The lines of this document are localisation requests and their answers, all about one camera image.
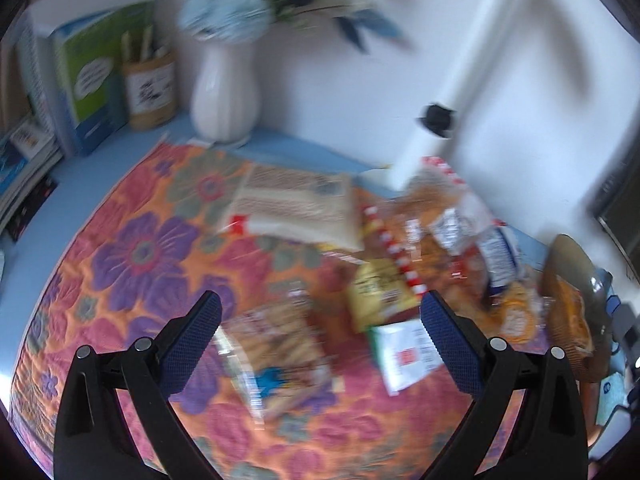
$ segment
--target blue gripper pad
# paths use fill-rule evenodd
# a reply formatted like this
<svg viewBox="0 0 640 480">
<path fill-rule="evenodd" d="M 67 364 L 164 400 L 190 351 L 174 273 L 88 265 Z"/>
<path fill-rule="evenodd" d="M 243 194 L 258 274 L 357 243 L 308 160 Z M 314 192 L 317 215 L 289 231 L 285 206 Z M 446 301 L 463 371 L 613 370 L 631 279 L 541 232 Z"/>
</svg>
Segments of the blue gripper pad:
<svg viewBox="0 0 640 480">
<path fill-rule="evenodd" d="M 475 400 L 484 389 L 480 357 L 460 331 L 454 314 L 439 294 L 428 292 L 420 304 L 420 320 L 458 389 Z"/>
<path fill-rule="evenodd" d="M 169 322 L 178 322 L 179 329 L 160 361 L 159 387 L 165 399 L 187 385 L 221 321 L 220 297 L 207 291 L 185 317 Z"/>
</svg>

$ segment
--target stack of books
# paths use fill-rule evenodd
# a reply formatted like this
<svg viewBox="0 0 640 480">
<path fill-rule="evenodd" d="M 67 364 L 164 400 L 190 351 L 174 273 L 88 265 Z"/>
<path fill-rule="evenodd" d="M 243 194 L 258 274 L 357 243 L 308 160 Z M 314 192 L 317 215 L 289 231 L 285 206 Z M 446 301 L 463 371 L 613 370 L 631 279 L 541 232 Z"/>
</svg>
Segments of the stack of books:
<svg viewBox="0 0 640 480">
<path fill-rule="evenodd" d="M 0 232 L 61 158 L 55 137 L 31 118 L 0 141 Z"/>
</svg>

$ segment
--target white pipe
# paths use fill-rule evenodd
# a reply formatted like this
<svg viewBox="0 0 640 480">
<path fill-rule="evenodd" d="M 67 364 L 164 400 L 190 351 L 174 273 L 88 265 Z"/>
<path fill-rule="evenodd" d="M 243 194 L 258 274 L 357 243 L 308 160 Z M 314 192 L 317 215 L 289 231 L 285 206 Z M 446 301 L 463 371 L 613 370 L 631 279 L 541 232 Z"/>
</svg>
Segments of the white pipe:
<svg viewBox="0 0 640 480">
<path fill-rule="evenodd" d="M 471 30 L 435 103 L 456 113 L 464 109 L 487 69 L 512 2 L 513 0 L 482 0 Z"/>
<path fill-rule="evenodd" d="M 456 57 L 449 76 L 438 93 L 438 99 L 431 108 L 441 108 L 441 112 L 456 122 L 469 98 L 482 81 L 489 60 L 500 42 L 500 30 L 510 13 L 514 0 L 482 0 L 478 14 L 473 22 L 460 52 Z M 365 178 L 393 191 L 402 191 L 420 168 L 424 156 L 437 156 L 443 153 L 451 142 L 453 122 L 438 131 L 430 131 L 425 125 L 418 124 L 406 142 L 398 160 L 388 170 L 371 170 L 363 174 Z"/>
</svg>

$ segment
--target white vase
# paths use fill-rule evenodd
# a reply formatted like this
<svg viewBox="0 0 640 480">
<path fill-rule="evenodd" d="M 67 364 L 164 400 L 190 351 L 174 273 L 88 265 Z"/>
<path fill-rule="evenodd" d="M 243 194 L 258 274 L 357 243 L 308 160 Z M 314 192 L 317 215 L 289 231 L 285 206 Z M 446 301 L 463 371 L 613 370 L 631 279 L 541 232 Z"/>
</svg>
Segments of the white vase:
<svg viewBox="0 0 640 480">
<path fill-rule="evenodd" d="M 206 50 L 191 97 L 191 120 L 204 139 L 242 146 L 260 114 L 254 46 L 202 40 Z"/>
</svg>

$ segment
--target pencil holder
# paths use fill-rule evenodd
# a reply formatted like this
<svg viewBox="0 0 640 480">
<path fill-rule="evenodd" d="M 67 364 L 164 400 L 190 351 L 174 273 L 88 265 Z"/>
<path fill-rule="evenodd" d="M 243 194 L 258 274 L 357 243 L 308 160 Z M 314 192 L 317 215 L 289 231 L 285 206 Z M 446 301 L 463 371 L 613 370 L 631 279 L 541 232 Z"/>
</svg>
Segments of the pencil holder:
<svg viewBox="0 0 640 480">
<path fill-rule="evenodd" d="M 129 124 L 134 130 L 151 130 L 175 116 L 174 54 L 122 67 L 127 90 Z"/>
</svg>

